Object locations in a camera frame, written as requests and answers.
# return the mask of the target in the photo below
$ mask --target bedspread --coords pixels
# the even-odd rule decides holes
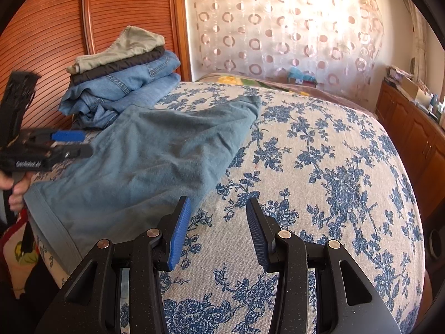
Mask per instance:
[[[155,107],[200,110],[251,94],[262,97],[260,118],[192,215],[180,264],[160,273],[169,333],[268,332],[278,276],[257,262],[245,212],[251,197],[305,241],[339,240],[407,333],[424,280],[422,226],[400,157],[373,117],[298,93],[211,83],[181,83]],[[50,258],[61,285],[66,274]],[[312,271],[308,283],[312,333]],[[130,331],[125,293],[121,326]]]

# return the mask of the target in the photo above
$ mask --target wooden wardrobe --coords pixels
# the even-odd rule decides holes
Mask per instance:
[[[24,126],[68,128],[57,111],[74,58],[104,51],[127,25],[163,35],[190,80],[184,0],[26,0],[0,35],[0,100],[12,70],[41,75]]]

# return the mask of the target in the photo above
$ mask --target teal cloth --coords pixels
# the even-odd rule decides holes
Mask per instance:
[[[91,158],[31,186],[25,201],[34,225],[72,272],[98,240],[133,240],[173,212],[182,195],[195,213],[260,110],[258,96],[197,112],[130,106],[94,139]]]

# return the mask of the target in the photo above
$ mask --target finger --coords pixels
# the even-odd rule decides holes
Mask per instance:
[[[10,190],[13,184],[14,180],[0,171],[0,190]]]
[[[19,205],[12,205],[9,208],[12,212],[20,212],[21,210],[23,210],[23,207],[24,207],[23,204],[19,204]]]
[[[23,196],[22,195],[11,195],[8,199],[8,203],[11,206],[23,204]]]
[[[35,172],[26,172],[25,173],[25,178],[28,178],[29,180],[31,180],[31,178],[33,178],[33,176],[35,175]]]
[[[13,194],[23,195],[28,190],[30,185],[31,179],[24,176],[23,179],[14,186]]]

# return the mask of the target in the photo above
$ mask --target cabinet door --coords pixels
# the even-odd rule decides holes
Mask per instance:
[[[393,109],[392,114],[385,118],[386,131],[398,152],[401,151],[407,136],[406,127],[411,123],[412,104],[397,92],[392,92]]]
[[[390,111],[393,108],[392,95],[389,87],[382,83],[380,89],[379,99],[377,101],[377,106],[375,107],[375,114],[383,127],[387,127],[387,120],[390,117]]]
[[[427,153],[434,139],[434,128],[422,112],[412,110],[407,136],[399,150],[400,157],[411,184],[414,185],[426,165]]]
[[[428,145],[427,164],[414,186],[422,220],[425,220],[445,197],[445,139],[436,137]]]

